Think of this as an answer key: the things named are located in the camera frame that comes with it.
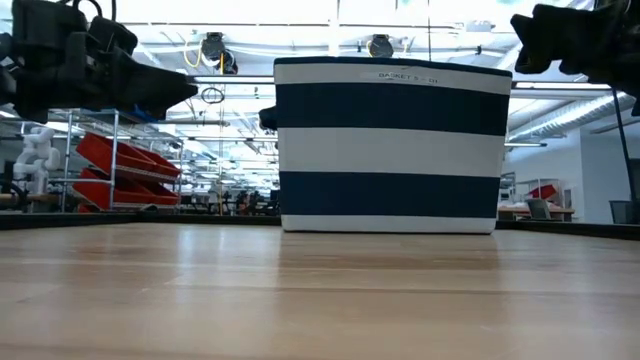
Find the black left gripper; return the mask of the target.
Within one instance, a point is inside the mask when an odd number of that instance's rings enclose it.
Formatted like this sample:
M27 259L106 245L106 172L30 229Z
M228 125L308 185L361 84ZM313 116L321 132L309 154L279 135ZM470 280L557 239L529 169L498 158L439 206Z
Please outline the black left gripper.
M135 61L137 37L96 0L12 0L12 31L0 34L0 106L47 121L51 109L134 105L166 119L198 93L187 76Z

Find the small red crate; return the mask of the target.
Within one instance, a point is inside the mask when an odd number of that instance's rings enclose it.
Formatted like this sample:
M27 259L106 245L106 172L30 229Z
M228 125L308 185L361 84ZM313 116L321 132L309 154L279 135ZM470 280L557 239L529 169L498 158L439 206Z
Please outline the small red crate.
M558 197L558 189L553 184L544 184L530 190L528 195L531 198L554 201Z

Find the red plastic bin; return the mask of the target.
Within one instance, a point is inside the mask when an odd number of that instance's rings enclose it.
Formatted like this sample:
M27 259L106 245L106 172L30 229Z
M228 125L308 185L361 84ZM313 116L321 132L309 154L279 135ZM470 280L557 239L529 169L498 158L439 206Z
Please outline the red plastic bin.
M181 170L155 152L87 133L76 151L107 175L160 183L175 183Z
M72 189L101 212L136 211L149 206L168 209L179 202L179 195L161 179L119 170L111 178L100 169L84 168Z

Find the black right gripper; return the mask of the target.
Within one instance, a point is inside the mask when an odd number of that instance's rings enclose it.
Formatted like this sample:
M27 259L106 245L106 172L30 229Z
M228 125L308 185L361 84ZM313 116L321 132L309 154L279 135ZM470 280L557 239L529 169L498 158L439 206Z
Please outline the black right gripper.
M559 61L564 74L634 97L640 115L640 0L595 0L592 10L537 4L510 24L522 44L516 72L540 74Z

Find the navy white striped fabric basket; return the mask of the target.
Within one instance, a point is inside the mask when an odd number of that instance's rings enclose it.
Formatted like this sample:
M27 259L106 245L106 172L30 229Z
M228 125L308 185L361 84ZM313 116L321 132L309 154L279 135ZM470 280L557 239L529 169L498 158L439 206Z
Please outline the navy white striped fabric basket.
M287 231L488 234L512 75L400 58L274 63Z

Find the dark mesh waste bin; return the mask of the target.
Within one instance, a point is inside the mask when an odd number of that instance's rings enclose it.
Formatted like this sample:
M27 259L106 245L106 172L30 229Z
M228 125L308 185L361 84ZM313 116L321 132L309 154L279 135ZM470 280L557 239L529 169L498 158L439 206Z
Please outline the dark mesh waste bin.
M610 200L611 217L614 224L630 225L635 224L634 203L631 201Z

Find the thin black pole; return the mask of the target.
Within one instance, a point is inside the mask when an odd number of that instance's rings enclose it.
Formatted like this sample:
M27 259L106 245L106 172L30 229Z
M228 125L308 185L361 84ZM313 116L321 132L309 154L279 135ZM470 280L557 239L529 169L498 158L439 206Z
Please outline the thin black pole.
M639 209L638 203L637 203L636 191L635 191L635 187L634 187L635 179L634 179L634 174L633 174L633 171L632 171L632 168L631 168L631 161L630 161L629 151L628 151L628 147L627 147L627 140L626 140L626 136L625 136L625 132L624 132L624 126L623 126L623 122L622 122L620 103L619 103L617 91L615 89L612 89L611 93L612 93L613 102L614 102L617 129L618 129L619 138L620 138L620 141L621 141L623 158L624 158L625 168L626 168L626 172L627 172L628 185L629 185L629 190L630 190L630 195L629 195L629 199L630 199L630 203L631 203L630 223L631 224L640 224L640 209Z

